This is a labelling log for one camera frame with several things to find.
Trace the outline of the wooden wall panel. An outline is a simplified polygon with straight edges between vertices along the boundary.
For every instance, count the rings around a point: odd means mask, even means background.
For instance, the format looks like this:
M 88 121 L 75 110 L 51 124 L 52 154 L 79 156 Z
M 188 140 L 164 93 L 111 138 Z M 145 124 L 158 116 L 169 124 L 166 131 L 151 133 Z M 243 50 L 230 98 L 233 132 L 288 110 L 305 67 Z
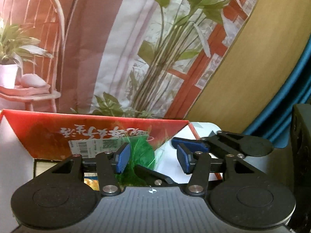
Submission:
M 241 133 L 276 95 L 310 36 L 310 0 L 258 0 L 187 119 Z

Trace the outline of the red strawberry cardboard box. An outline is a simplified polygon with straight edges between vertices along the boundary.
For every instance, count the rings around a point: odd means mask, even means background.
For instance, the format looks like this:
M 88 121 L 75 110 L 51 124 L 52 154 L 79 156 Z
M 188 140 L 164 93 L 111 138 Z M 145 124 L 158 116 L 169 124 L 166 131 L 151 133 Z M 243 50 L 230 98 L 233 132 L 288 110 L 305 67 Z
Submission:
M 10 208 L 13 192 L 50 168 L 53 161 L 73 154 L 94 157 L 97 153 L 116 150 L 123 140 L 145 136 L 155 149 L 156 171 L 177 183 L 186 183 L 190 177 L 178 164 L 171 137 L 199 139 L 218 130 L 213 123 L 186 120 L 2 110 L 1 232 L 11 232 L 17 227 Z

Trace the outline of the white shipping label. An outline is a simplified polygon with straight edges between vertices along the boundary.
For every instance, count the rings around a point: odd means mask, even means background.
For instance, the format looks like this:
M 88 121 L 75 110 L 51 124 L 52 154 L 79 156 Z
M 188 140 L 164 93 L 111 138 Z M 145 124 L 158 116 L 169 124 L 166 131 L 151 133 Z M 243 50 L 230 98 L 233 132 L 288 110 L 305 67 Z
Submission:
M 97 154 L 112 151 L 115 152 L 121 146 L 118 138 L 70 140 L 69 147 L 72 154 L 80 154 L 83 158 L 94 158 Z

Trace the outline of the orange floral cloth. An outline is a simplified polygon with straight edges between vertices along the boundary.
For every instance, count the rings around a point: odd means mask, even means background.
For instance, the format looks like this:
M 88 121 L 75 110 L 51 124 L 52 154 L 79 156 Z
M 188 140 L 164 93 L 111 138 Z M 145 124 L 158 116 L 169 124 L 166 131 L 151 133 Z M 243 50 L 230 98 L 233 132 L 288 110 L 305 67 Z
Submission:
M 89 187 L 91 187 L 95 191 L 99 191 L 99 182 L 96 179 L 90 179 L 90 178 L 85 178 L 84 183 L 87 184 Z

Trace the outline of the printed room backdrop cloth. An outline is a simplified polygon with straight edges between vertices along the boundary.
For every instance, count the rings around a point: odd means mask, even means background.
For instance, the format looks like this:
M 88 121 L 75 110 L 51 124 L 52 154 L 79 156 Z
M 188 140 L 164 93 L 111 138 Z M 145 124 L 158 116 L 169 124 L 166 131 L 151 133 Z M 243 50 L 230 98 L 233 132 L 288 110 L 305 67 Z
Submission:
M 184 118 L 258 0 L 1 0 L 1 108 Z

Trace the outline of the patterned tablecloth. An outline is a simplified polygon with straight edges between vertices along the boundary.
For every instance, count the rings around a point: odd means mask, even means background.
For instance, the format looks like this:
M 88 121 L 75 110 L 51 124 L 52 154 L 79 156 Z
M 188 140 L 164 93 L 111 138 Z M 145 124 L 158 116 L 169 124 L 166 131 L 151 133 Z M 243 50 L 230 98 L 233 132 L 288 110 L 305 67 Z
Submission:
M 216 124 L 206 122 L 190 122 L 188 126 L 196 140 L 208 137 L 211 133 L 216 134 L 217 131 L 221 130 Z

